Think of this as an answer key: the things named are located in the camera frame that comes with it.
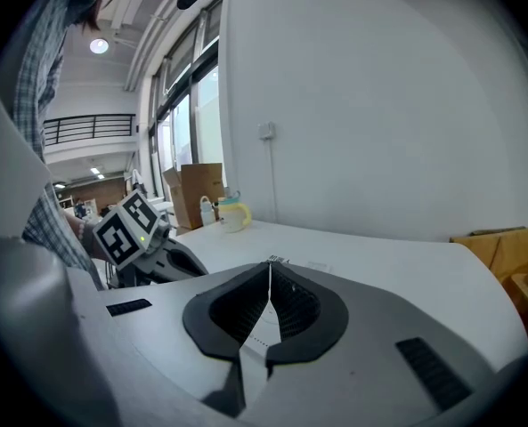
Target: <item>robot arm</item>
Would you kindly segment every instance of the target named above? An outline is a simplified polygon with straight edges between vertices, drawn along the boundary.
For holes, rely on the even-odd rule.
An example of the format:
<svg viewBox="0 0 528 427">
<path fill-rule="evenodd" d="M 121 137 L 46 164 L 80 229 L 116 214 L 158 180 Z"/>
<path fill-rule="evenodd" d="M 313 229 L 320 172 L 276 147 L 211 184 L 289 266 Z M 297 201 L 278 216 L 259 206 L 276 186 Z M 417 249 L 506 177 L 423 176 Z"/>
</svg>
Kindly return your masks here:
<svg viewBox="0 0 528 427">
<path fill-rule="evenodd" d="M 136 286 L 139 278 L 167 283 L 206 275 L 202 262 L 170 239 L 169 231 L 170 225 L 137 190 L 114 207 L 93 233 L 130 286 Z"/>
</svg>

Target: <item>ceiling light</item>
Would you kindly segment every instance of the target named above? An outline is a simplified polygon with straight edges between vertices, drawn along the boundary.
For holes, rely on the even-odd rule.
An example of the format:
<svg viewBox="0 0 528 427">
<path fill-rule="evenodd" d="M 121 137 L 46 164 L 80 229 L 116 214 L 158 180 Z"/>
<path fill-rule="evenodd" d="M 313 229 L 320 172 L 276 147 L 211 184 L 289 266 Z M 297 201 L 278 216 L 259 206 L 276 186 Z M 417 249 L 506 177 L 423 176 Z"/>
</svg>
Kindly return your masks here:
<svg viewBox="0 0 528 427">
<path fill-rule="evenodd" d="M 89 49 L 93 53 L 105 53 L 110 48 L 110 44 L 102 38 L 94 39 L 89 44 Z"/>
</svg>

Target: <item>plastic bottle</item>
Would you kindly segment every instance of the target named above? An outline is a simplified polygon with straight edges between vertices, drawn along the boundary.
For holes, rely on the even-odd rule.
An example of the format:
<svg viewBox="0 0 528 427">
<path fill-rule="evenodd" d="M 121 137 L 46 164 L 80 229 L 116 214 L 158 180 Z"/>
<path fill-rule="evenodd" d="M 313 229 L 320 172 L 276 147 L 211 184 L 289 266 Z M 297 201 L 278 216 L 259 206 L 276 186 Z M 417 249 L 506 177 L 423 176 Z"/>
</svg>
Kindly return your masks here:
<svg viewBox="0 0 528 427">
<path fill-rule="evenodd" d="M 200 199 L 200 217 L 202 218 L 202 226 L 208 226 L 209 224 L 216 223 L 216 217 L 214 210 L 212 210 L 212 204 L 210 199 L 203 196 Z"/>
</svg>

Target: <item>brown cardboard box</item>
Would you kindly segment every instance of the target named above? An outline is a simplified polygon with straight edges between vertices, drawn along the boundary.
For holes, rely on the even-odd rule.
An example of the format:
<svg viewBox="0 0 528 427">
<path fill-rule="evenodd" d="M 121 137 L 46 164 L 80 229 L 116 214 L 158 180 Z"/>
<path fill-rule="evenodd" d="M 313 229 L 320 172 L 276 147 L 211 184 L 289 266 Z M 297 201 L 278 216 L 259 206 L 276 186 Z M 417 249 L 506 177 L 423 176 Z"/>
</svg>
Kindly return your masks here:
<svg viewBox="0 0 528 427">
<path fill-rule="evenodd" d="M 214 203 L 224 196 L 221 163 L 183 165 L 180 172 L 174 168 L 164 171 L 163 177 L 171 189 L 178 225 L 189 230 L 202 226 L 201 197 L 208 196 Z"/>
</svg>

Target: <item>metal railing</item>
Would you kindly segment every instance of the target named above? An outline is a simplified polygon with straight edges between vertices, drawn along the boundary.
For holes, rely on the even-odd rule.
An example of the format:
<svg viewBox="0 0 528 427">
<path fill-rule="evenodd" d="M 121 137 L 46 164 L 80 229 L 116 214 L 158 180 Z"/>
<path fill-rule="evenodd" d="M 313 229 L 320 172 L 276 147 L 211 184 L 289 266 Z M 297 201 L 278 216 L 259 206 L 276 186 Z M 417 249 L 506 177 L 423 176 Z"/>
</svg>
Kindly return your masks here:
<svg viewBox="0 0 528 427">
<path fill-rule="evenodd" d="M 135 114 L 96 114 L 44 122 L 45 146 L 84 139 L 132 136 Z"/>
</svg>

